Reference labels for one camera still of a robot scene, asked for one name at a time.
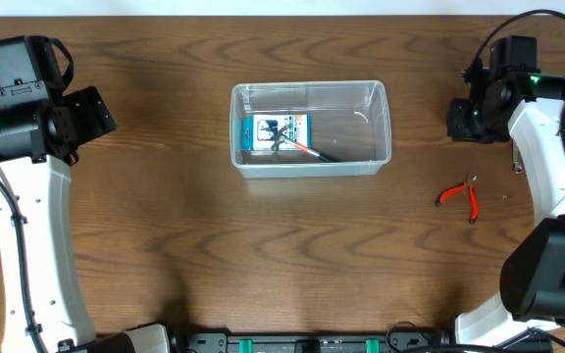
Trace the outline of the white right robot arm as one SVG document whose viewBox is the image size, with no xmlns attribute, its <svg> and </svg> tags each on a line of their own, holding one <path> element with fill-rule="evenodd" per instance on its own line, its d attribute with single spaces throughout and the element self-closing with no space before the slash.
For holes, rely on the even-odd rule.
<svg viewBox="0 0 565 353">
<path fill-rule="evenodd" d="M 565 327 L 565 77 L 510 67 L 472 68 L 464 79 L 470 96 L 451 103 L 450 137 L 512 141 L 534 208 L 534 229 L 503 264 L 498 293 L 454 324 L 458 344 L 500 348 Z"/>
</svg>

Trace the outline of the orange black pen tool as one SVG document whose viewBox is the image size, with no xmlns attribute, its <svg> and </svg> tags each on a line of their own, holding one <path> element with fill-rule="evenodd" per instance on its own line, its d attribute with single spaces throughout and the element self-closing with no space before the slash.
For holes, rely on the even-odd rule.
<svg viewBox="0 0 565 353">
<path fill-rule="evenodd" d="M 318 150 L 315 150 L 311 147 L 308 147 L 306 145 L 303 145 L 299 142 L 293 141 L 291 139 L 289 139 L 288 137 L 285 136 L 284 132 L 287 130 L 287 127 L 283 127 L 281 129 L 279 129 L 275 135 L 274 135 L 274 143 L 271 147 L 271 150 L 274 152 L 278 152 L 280 150 L 280 146 L 283 144 L 287 144 L 290 145 L 292 147 L 294 147 L 295 149 L 298 149 L 302 152 L 304 152 L 305 154 L 308 154 L 310 156 L 313 156 L 315 158 L 318 158 L 319 160 L 325 162 L 325 163 L 339 163 L 340 160 L 336 157 L 330 156 L 328 154 L 319 152 Z"/>
</svg>

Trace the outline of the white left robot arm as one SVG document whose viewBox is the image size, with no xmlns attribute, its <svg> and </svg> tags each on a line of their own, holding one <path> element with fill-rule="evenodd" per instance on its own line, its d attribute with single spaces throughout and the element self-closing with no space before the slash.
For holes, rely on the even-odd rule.
<svg viewBox="0 0 565 353">
<path fill-rule="evenodd" d="M 116 127 L 98 90 L 0 109 L 4 352 L 173 352 L 163 323 L 100 338 L 82 298 L 70 226 L 77 148 Z"/>
</svg>

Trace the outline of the red handled pliers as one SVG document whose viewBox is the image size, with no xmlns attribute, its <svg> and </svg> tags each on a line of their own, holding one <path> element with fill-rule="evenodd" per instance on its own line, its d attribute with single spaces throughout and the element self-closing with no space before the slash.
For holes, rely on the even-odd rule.
<svg viewBox="0 0 565 353">
<path fill-rule="evenodd" d="M 456 184 L 441 192 L 436 198 L 435 205 L 437 207 L 441 207 L 448 198 L 460 193 L 461 191 L 466 191 L 470 202 L 469 224 L 474 225 L 477 222 L 480 214 L 480 206 L 474 187 L 474 182 L 477 180 L 477 177 L 477 175 L 467 174 L 465 179 L 459 184 Z"/>
</svg>

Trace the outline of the blue white screwdriver box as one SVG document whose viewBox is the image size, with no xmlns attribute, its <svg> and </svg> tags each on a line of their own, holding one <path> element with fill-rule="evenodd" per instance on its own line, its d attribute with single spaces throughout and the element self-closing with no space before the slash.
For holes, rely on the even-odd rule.
<svg viewBox="0 0 565 353">
<path fill-rule="evenodd" d="M 312 145 L 308 114 L 253 114 L 241 124 L 246 151 L 304 151 Z"/>
</svg>

